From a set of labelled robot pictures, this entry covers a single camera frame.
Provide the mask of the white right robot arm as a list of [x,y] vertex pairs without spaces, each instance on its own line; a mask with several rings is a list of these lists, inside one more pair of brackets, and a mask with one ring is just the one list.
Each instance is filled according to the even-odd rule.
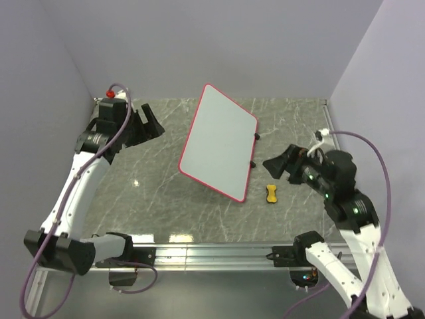
[[347,306],[344,318],[423,318],[424,312],[404,295],[388,255],[380,244],[383,232],[371,200],[355,187],[357,167],[341,150],[315,150],[290,145],[263,163],[274,179],[288,173],[292,185],[306,184],[323,197],[325,212],[346,242],[358,275],[354,275],[315,231],[294,239],[297,264],[311,264]]

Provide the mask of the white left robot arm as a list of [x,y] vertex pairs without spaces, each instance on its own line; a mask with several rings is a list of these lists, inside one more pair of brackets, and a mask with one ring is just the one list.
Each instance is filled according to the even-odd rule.
[[95,192],[122,148],[137,146],[164,133],[150,105],[127,111],[121,98],[104,98],[98,116],[79,135],[70,173],[52,212],[38,231],[27,231],[24,245],[36,264],[76,275],[86,274],[94,263],[112,259],[119,267],[134,260],[132,237],[108,232],[84,239],[83,224]]

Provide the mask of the red framed whiteboard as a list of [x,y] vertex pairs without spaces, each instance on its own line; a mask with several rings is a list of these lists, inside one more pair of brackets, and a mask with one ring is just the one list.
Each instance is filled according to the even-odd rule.
[[206,84],[178,163],[179,171],[242,203],[246,199],[258,119]]

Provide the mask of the yellow bone-shaped eraser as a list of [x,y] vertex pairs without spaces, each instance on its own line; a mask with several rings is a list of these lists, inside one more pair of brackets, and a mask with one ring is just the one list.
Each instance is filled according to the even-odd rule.
[[277,203],[278,199],[276,196],[277,187],[274,184],[266,185],[266,202],[267,203]]

